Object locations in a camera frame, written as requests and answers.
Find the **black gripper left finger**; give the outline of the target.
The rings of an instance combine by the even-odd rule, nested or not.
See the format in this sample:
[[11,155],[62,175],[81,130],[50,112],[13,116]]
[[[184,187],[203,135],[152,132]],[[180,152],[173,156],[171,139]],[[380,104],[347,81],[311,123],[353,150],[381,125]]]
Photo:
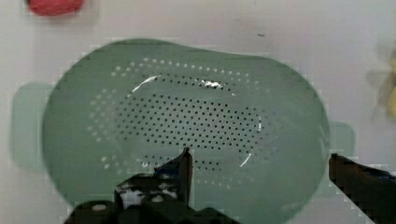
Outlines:
[[166,197],[189,204],[192,180],[192,155],[183,151],[150,174],[133,175],[114,190],[115,203],[122,209],[140,205],[144,200],[160,202]]

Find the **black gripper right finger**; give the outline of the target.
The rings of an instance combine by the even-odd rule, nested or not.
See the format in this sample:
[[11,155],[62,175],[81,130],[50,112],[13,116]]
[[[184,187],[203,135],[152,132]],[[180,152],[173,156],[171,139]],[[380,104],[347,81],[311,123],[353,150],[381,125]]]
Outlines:
[[333,153],[329,178],[375,224],[395,224],[394,175]]

